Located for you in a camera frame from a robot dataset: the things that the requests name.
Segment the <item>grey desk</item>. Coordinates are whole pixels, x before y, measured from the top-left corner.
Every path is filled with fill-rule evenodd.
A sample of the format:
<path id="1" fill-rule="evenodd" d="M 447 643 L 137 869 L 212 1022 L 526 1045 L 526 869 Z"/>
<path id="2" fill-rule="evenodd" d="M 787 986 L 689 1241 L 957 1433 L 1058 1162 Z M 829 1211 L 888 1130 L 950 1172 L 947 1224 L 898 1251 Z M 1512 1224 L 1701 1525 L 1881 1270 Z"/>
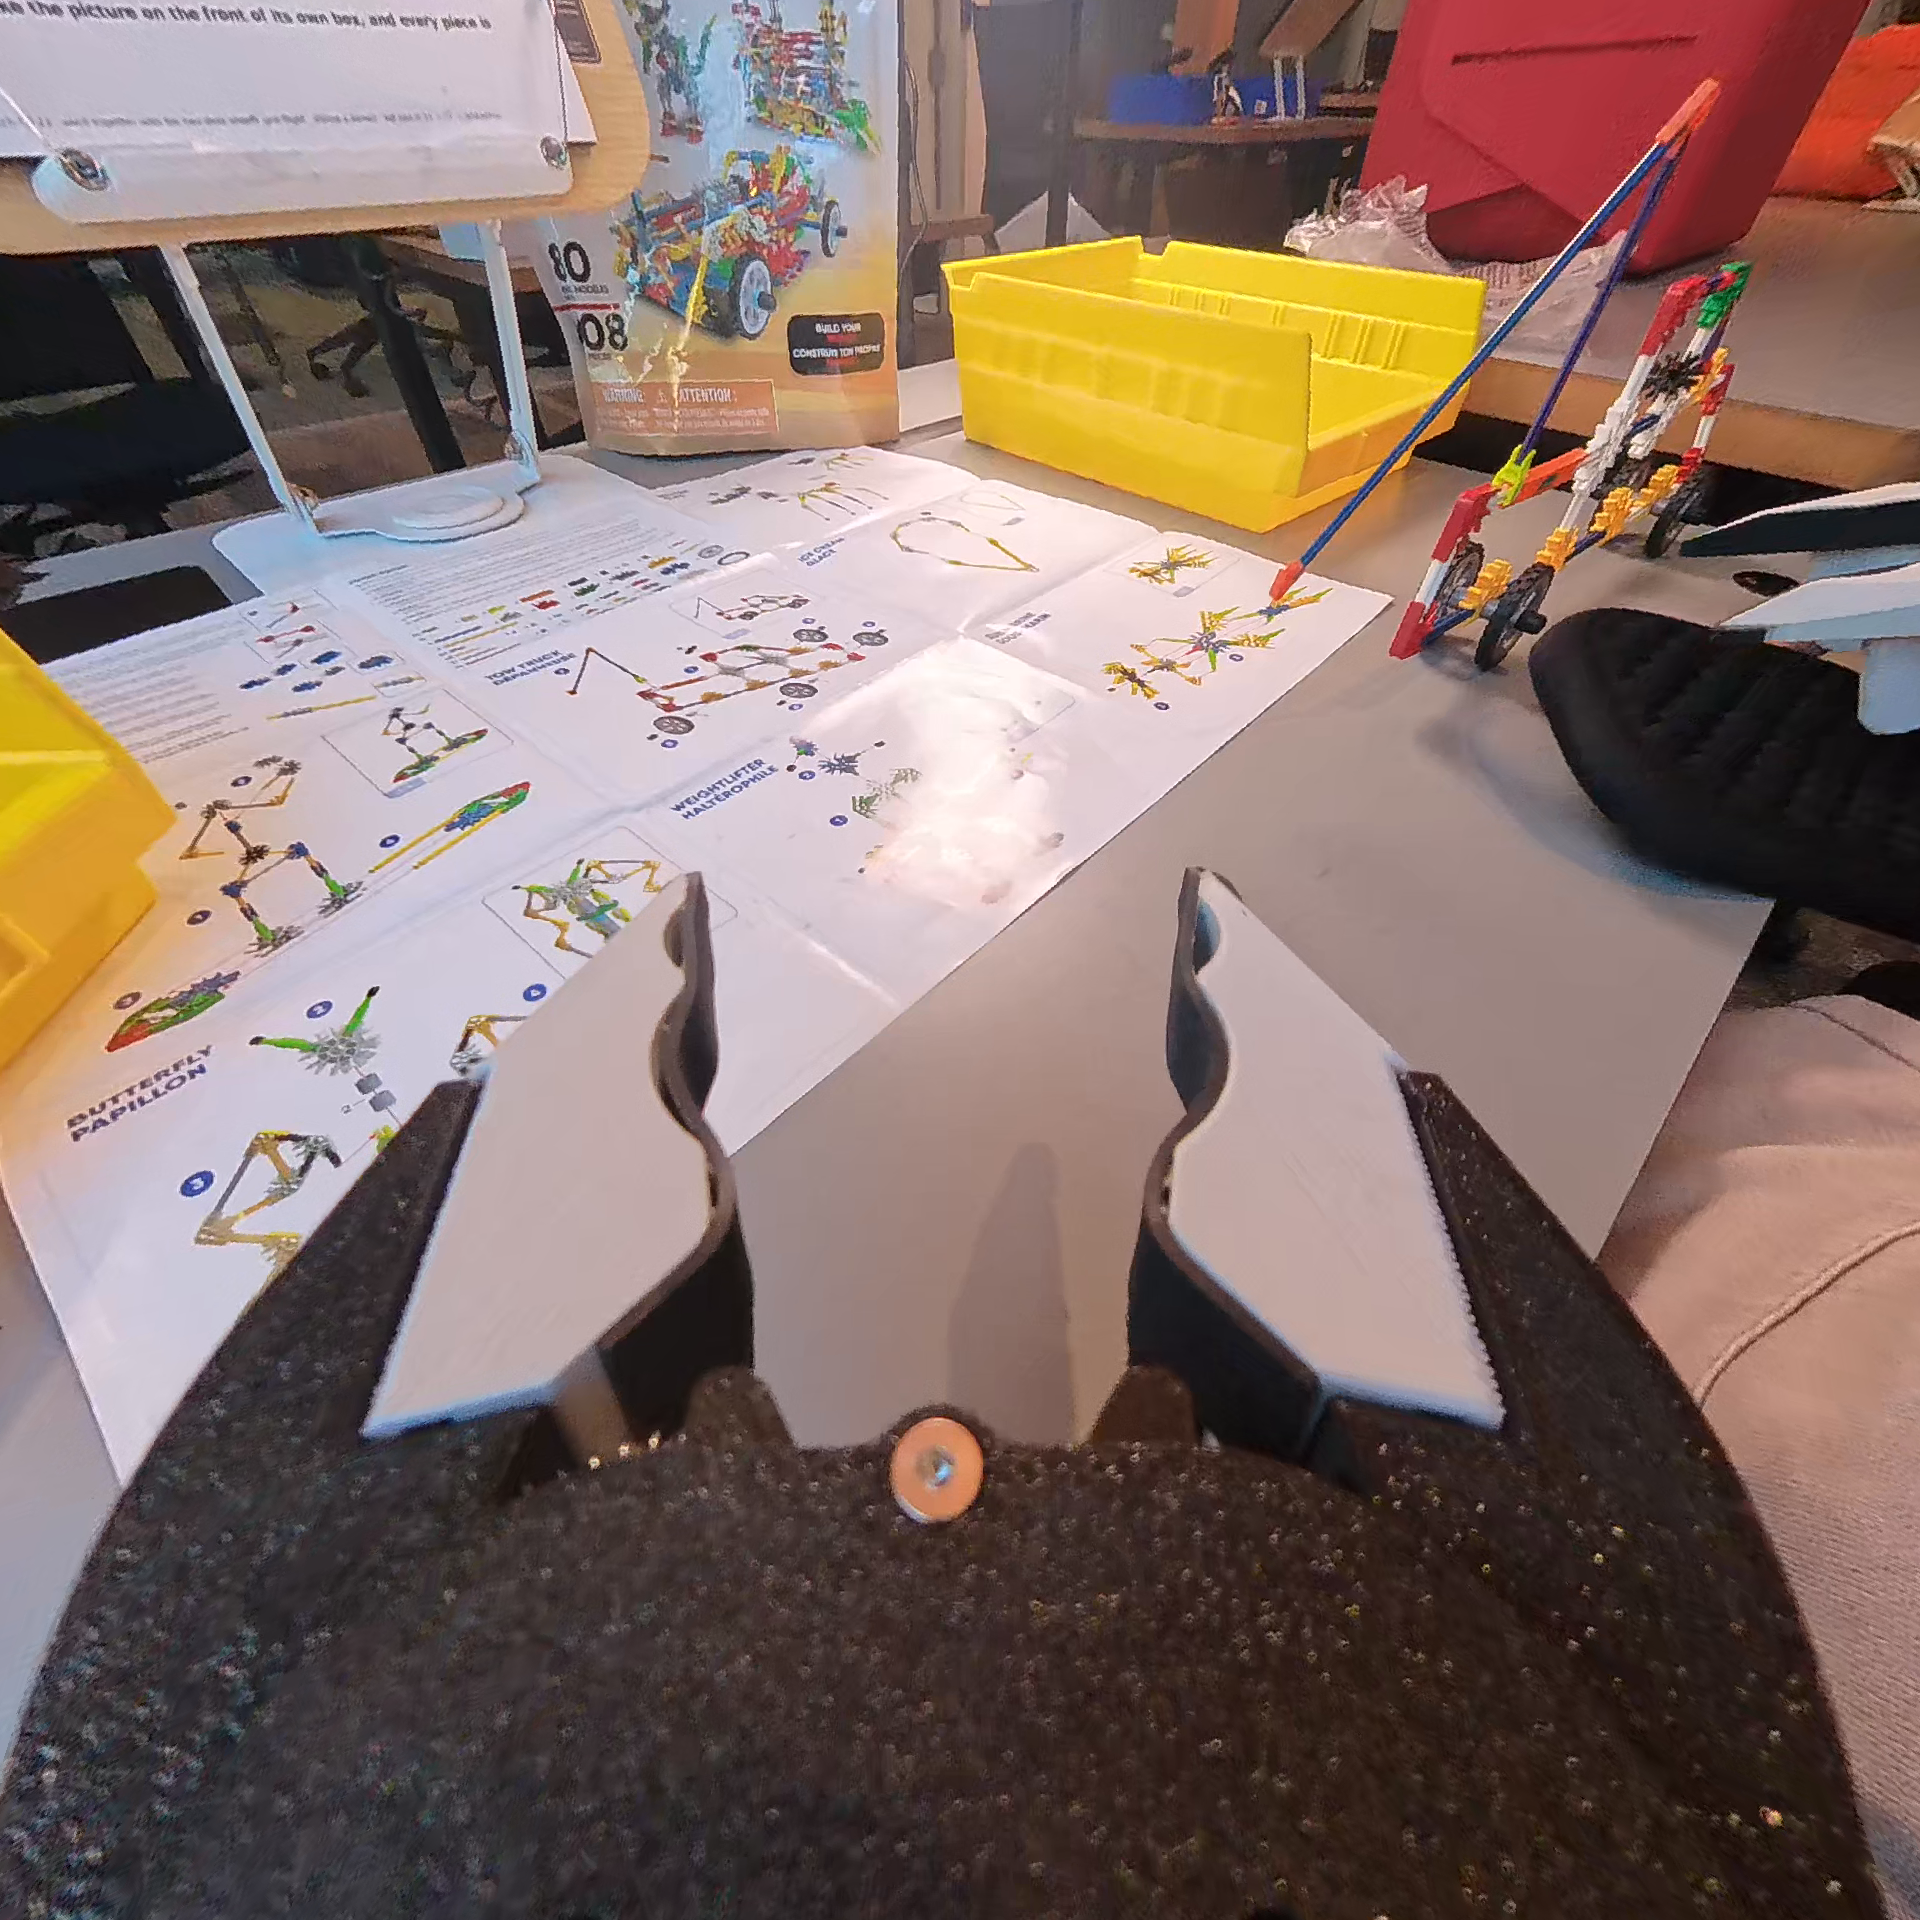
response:
<path id="1" fill-rule="evenodd" d="M 1038 1443 L 1091 1427 L 1179 1113 L 1189 865 L 1600 1251 L 1767 911 L 1620 849 L 1518 660 L 1401 663 L 1388 637 L 1381 614 L 735 1153 L 758 1365 L 800 1440 L 931 1401 Z"/>

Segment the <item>wooden document stand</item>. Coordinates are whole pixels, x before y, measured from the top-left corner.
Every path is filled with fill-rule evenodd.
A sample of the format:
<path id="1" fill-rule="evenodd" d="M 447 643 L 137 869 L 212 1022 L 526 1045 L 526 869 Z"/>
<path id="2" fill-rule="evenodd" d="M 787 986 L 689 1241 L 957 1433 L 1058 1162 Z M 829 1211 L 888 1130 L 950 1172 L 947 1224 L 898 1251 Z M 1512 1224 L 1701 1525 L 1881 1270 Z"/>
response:
<path id="1" fill-rule="evenodd" d="M 594 212 L 653 124 L 614 3 L 3 3 L 3 251 Z"/>

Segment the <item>yellow plastic bin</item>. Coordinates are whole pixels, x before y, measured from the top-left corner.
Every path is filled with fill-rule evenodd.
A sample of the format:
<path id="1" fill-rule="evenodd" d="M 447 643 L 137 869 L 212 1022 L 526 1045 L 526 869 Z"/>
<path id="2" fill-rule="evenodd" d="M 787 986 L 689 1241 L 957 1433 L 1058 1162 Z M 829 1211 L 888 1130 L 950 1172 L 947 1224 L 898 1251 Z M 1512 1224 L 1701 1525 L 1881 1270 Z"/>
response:
<path id="1" fill-rule="evenodd" d="M 173 823 L 137 758 L 3 637 L 3 1064 L 153 908 Z"/>
<path id="2" fill-rule="evenodd" d="M 1482 327 L 1473 278 L 1179 238 L 944 278 L 973 444 L 1254 536 L 1358 490 Z"/>

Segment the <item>blue crate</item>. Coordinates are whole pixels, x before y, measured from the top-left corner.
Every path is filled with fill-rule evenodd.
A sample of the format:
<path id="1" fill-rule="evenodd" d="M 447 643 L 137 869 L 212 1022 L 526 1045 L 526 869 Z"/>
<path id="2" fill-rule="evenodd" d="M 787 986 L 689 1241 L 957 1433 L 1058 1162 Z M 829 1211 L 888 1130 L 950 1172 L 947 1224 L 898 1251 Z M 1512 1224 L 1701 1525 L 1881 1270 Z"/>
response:
<path id="1" fill-rule="evenodd" d="M 1107 121 L 1127 131 L 1198 131 L 1244 118 L 1231 72 L 1143 72 L 1113 78 Z"/>

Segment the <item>black desk mat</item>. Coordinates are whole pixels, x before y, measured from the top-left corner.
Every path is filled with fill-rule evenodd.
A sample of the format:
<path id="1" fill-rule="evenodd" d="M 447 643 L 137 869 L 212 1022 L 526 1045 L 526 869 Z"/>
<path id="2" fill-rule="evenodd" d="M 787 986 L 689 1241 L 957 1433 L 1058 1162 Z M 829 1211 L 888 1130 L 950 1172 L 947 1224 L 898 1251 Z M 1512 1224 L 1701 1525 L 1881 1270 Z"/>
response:
<path id="1" fill-rule="evenodd" d="M 29 660 L 52 666 L 225 607 L 229 591 L 202 565 L 173 565 L 29 598 L 3 614 L 3 630 Z"/>

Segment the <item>clear plastic bag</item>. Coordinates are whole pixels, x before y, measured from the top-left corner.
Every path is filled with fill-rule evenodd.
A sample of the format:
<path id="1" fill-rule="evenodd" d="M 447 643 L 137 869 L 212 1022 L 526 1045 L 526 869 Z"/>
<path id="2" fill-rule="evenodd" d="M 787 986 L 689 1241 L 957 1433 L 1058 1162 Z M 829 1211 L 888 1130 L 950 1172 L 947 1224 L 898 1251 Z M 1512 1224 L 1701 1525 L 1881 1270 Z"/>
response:
<path id="1" fill-rule="evenodd" d="M 1309 212 L 1283 235 L 1283 251 L 1401 274 L 1476 278 L 1482 268 L 1450 261 L 1427 235 L 1427 183 L 1391 176 L 1371 189 L 1342 189 L 1329 212 Z"/>

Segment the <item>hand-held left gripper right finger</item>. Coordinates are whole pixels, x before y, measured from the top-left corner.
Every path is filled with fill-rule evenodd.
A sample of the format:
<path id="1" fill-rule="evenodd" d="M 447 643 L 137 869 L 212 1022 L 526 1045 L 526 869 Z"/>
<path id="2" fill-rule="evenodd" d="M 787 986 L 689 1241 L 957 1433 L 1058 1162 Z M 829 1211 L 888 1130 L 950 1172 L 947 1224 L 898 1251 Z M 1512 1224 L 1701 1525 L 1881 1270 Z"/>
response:
<path id="1" fill-rule="evenodd" d="M 1332 1404 L 1505 1417 L 1404 1058 L 1211 869 L 1179 891 L 1127 1358 L 1198 1433 L 1306 1463 Z"/>

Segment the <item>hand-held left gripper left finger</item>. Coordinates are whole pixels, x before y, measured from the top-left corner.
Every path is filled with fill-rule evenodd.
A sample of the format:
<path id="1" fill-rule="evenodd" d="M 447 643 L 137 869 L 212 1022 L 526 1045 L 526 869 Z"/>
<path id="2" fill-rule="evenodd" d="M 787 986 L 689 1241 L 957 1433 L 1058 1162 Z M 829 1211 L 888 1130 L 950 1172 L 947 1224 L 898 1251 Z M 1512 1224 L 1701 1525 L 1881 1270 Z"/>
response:
<path id="1" fill-rule="evenodd" d="M 588 1463 L 754 1365 L 702 878 L 673 878 L 477 1087 L 366 1437 L 542 1411 Z"/>

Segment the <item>white instruction sheet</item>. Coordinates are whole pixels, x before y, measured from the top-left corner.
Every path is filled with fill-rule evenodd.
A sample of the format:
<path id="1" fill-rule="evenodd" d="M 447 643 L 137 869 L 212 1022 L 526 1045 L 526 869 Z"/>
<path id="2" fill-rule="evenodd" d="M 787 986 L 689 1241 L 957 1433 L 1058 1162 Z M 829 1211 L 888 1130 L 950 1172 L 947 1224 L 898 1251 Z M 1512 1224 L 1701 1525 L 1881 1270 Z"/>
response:
<path id="1" fill-rule="evenodd" d="M 686 872 L 754 1140 L 1384 594 L 885 451 L 366 565 L 52 666 L 157 784 L 150 914 L 3 1078 L 118 1479 L 398 1136 Z"/>

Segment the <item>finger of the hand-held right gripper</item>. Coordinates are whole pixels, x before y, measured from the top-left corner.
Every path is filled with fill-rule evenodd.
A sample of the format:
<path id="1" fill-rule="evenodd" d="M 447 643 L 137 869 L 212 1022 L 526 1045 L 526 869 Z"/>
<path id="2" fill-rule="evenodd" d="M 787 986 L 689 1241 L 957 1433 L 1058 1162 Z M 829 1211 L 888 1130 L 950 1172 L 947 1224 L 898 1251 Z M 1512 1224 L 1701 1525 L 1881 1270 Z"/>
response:
<path id="1" fill-rule="evenodd" d="M 1721 627 L 1835 656 L 1858 653 L 1861 728 L 1917 731 L 1917 565 L 1816 578 Z"/>
<path id="2" fill-rule="evenodd" d="M 1757 509 L 1695 529 L 1685 558 L 1812 555 L 1816 578 L 1917 565 L 1917 483 L 1881 483 Z"/>

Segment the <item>colourful cardboard toy box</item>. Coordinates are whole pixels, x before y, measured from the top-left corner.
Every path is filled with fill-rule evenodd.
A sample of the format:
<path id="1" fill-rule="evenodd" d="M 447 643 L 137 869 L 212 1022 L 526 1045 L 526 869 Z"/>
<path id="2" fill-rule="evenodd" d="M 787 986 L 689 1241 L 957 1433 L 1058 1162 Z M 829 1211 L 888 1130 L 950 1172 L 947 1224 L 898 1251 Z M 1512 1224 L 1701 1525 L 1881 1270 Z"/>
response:
<path id="1" fill-rule="evenodd" d="M 536 225 L 584 441 L 676 457 L 898 434 L 898 3 L 588 3 L 647 167 Z"/>

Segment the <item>red carry case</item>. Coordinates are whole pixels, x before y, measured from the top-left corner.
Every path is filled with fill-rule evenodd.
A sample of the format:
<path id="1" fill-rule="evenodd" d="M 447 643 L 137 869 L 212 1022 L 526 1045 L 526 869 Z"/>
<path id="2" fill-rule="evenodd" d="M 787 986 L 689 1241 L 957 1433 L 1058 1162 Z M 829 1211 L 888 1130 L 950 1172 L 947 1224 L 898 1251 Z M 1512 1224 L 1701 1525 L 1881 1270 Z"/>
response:
<path id="1" fill-rule="evenodd" d="M 1411 3 L 1362 186 L 1427 186 L 1447 258 L 1561 251 L 1708 78 L 1721 85 L 1636 274 L 1753 229 L 1864 3 Z"/>

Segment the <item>light background table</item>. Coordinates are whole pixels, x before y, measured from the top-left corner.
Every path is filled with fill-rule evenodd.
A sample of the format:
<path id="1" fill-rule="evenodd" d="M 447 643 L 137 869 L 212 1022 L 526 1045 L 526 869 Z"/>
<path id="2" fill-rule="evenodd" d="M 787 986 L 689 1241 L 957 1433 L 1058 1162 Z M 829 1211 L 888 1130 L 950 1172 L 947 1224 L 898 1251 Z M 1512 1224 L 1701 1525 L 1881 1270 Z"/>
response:
<path id="1" fill-rule="evenodd" d="M 1753 274 L 1731 317 L 1737 376 L 1708 457 L 1842 493 L 1917 480 L 1917 212 L 1770 199 L 1731 255 Z M 1629 372 L 1662 287 L 1685 271 L 1616 294 L 1554 405 L 1551 434 L 1587 438 Z M 1476 372 L 1456 428 L 1427 454 L 1496 467 L 1554 372 L 1544 349 L 1502 346 Z"/>

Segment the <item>colourful rod and connector model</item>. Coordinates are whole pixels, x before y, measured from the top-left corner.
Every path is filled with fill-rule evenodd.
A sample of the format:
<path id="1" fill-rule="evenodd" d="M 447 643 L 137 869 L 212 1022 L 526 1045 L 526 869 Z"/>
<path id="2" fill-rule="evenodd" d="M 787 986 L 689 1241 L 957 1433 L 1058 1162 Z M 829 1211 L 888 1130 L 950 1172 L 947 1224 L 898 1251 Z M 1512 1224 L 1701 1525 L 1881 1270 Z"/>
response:
<path id="1" fill-rule="evenodd" d="M 1750 281 L 1734 258 L 1711 274 L 1665 287 L 1633 369 L 1593 434 L 1551 460 L 1525 441 L 1492 480 L 1463 490 L 1447 516 L 1414 598 L 1440 588 L 1450 601 L 1427 643 L 1479 624 L 1496 594 L 1531 562 L 1564 568 L 1584 552 L 1646 532 L 1646 552 L 1665 555 L 1708 480 L 1708 444 L 1734 382 L 1724 333 Z M 1558 526 L 1528 565 L 1492 558 L 1479 539 L 1489 516 L 1544 493 L 1567 493 Z"/>

